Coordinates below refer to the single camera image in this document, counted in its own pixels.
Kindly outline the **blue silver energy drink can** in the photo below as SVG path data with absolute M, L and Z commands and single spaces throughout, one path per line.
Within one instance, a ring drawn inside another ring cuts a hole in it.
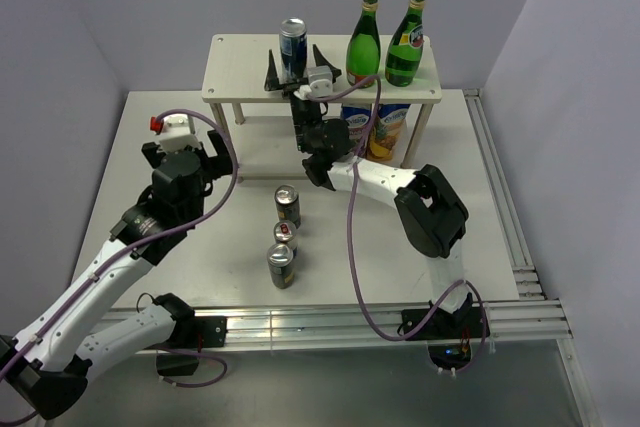
M 300 18 L 281 22 L 279 35 L 283 75 L 286 81 L 304 76 L 307 67 L 307 28 Z

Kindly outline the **green bottle with red label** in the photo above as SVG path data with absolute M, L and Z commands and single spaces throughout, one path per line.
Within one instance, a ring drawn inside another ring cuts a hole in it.
M 378 73 L 381 46 L 376 21 L 377 8 L 378 0 L 362 0 L 361 14 L 346 53 L 346 76 L 350 85 Z

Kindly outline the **green bottle with yellow label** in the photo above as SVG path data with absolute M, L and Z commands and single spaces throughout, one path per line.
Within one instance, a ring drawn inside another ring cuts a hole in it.
M 423 11 L 426 0 L 409 0 L 403 20 L 387 49 L 385 78 L 396 87 L 410 85 L 419 68 L 423 48 Z

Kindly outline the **small red-top silver can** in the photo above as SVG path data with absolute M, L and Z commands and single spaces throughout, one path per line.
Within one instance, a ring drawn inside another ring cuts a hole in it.
M 277 222 L 273 229 L 273 236 L 276 243 L 287 245 L 292 250 L 293 254 L 297 255 L 297 227 L 291 221 L 281 220 Z

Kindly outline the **black can with yellow label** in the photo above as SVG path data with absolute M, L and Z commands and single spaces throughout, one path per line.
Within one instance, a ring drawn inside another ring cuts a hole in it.
M 294 252 L 286 244 L 276 243 L 267 251 L 267 264 L 272 283 L 279 289 L 288 288 L 294 280 Z

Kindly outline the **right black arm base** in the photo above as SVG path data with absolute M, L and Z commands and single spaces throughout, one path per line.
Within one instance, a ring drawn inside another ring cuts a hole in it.
M 421 330 L 408 341 L 436 341 L 427 347 L 429 360 L 438 374 L 455 377 L 468 367 L 490 336 L 488 317 L 483 304 L 475 304 L 467 293 L 460 309 L 447 313 L 438 308 Z

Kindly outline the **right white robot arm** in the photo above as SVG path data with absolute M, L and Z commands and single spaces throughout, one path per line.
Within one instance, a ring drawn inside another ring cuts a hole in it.
M 461 253 L 469 218 L 466 206 L 433 165 L 402 169 L 361 157 L 362 147 L 350 139 L 347 122 L 329 119 L 321 109 L 355 89 L 334 92 L 340 70 L 320 50 L 313 53 L 317 66 L 294 79 L 281 79 L 270 59 L 264 83 L 265 91 L 281 92 L 289 101 L 307 178 L 317 187 L 361 194 L 396 210 L 410 245 L 433 264 L 434 328 L 446 337 L 457 335 L 466 326 L 472 305 Z

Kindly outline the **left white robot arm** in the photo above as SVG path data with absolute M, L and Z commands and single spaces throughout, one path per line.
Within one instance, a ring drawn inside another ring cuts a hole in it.
M 91 265 L 32 324 L 1 339 L 1 378 L 33 408 L 54 419 L 69 410 L 89 383 L 140 350 L 193 347 L 195 312 L 172 293 L 135 316 L 100 332 L 93 329 L 116 300 L 211 217 L 204 200 L 215 180 L 237 175 L 228 135 L 207 133 L 210 157 L 191 133 L 176 149 L 149 142 L 142 148 L 152 183 L 110 232 Z

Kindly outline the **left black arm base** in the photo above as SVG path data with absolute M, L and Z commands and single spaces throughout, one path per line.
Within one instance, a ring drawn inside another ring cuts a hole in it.
M 176 388 L 185 389 L 205 387 L 219 382 L 226 375 L 228 364 L 219 357 L 210 356 L 205 349 L 221 348 L 225 345 L 227 317 L 222 315 L 199 317 L 194 308 L 172 293 L 156 297 L 146 292 L 140 294 L 135 304 L 137 313 L 143 311 L 140 302 L 144 297 L 151 300 L 150 306 L 165 308 L 171 318 L 176 321 L 169 339 L 161 343 L 161 346 L 167 347 L 167 350 L 161 350 L 156 354 L 155 367 L 159 380 Z M 218 363 L 222 371 L 211 381 L 188 383 L 178 380 L 178 377 L 192 376 L 201 360 Z

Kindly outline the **white wooden two-tier shelf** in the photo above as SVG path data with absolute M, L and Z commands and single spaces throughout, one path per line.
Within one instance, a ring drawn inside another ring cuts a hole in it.
M 268 54 L 279 63 L 276 34 L 218 34 L 212 38 L 201 95 L 217 122 L 229 132 L 239 160 L 239 176 L 249 180 L 298 180 L 305 177 L 294 138 L 289 101 L 267 92 L 264 82 Z M 391 163 L 421 168 L 417 151 L 433 107 L 442 100 L 436 62 L 429 38 L 424 39 L 420 67 L 407 87 L 382 83 L 384 104 L 420 107 L 406 141 L 394 150 Z

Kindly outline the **purple juice carton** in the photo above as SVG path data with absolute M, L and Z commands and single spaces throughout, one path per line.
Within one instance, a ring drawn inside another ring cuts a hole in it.
M 363 137 L 366 126 L 371 118 L 371 104 L 343 103 L 340 118 L 345 120 L 349 128 L 349 138 L 355 144 Z

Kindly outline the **orange juice carton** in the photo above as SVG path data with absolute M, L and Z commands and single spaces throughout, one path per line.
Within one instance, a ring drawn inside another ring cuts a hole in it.
M 381 104 L 369 135 L 367 159 L 371 161 L 390 161 L 399 140 L 409 104 Z

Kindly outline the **aluminium right side rail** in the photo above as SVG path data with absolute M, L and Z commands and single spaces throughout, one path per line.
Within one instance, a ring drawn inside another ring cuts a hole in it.
M 525 240 L 499 154 L 484 113 L 480 93 L 479 89 L 467 89 L 463 91 L 463 96 L 489 179 L 519 296 L 524 301 L 546 300 L 547 296 L 541 286 Z

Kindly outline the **aluminium front rail frame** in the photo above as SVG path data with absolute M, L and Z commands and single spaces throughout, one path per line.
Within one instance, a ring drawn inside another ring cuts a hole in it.
M 532 265 L 512 267 L 517 301 L 487 302 L 490 335 L 486 347 L 499 342 L 553 341 L 579 424 L 602 424 L 586 377 L 578 361 L 572 331 L 559 300 L 545 297 Z M 224 353 L 373 348 L 390 344 L 366 323 L 358 306 L 198 307 L 196 315 L 227 319 Z

